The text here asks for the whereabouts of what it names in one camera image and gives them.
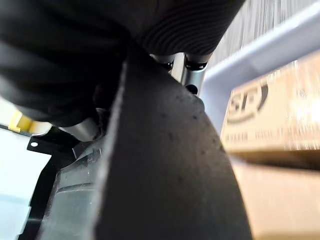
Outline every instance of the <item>cardboard box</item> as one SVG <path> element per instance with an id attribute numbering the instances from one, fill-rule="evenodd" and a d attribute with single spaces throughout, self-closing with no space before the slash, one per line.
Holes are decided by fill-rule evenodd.
<path id="1" fill-rule="evenodd" d="M 320 172 L 233 163 L 254 240 L 320 239 Z"/>
<path id="2" fill-rule="evenodd" d="M 248 161 L 318 169 L 320 53 L 235 88 L 221 141 Z"/>

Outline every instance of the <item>hole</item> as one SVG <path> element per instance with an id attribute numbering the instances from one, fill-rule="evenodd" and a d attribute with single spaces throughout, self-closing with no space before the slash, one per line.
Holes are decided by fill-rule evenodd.
<path id="1" fill-rule="evenodd" d="M 197 93 L 198 93 L 198 88 L 197 88 L 195 85 L 193 85 L 193 84 L 186 85 L 185 87 L 186 87 L 186 89 L 188 89 L 189 92 L 192 93 L 192 94 L 197 94 Z"/>
<path id="2" fill-rule="evenodd" d="M 35 148 L 35 147 L 38 146 L 38 143 L 34 141 L 34 142 L 32 142 L 30 145 L 31 145 L 31 147 L 34 147 L 34 148 Z"/>

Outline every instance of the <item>ribbed fabric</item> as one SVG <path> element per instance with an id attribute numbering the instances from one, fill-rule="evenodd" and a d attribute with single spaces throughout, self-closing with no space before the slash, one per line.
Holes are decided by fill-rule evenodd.
<path id="1" fill-rule="evenodd" d="M 185 0 L 167 11 L 138 39 L 149 53 L 204 55 L 218 45 L 244 0 Z"/>

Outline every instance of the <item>printed logo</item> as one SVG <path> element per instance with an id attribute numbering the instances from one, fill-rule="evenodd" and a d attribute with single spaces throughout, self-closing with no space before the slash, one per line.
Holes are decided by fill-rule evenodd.
<path id="1" fill-rule="evenodd" d="M 262 85 L 232 96 L 227 112 L 227 123 L 238 124 L 253 118 L 264 106 L 269 88 Z"/>

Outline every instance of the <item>black fabric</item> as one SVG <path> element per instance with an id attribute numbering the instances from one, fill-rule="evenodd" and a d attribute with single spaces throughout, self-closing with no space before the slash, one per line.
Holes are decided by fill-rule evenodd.
<path id="1" fill-rule="evenodd" d="M 72 126 L 91 114 L 96 84 L 113 99 L 131 40 L 150 54 L 208 54 L 242 3 L 3 0 L 0 94 L 35 120 Z"/>

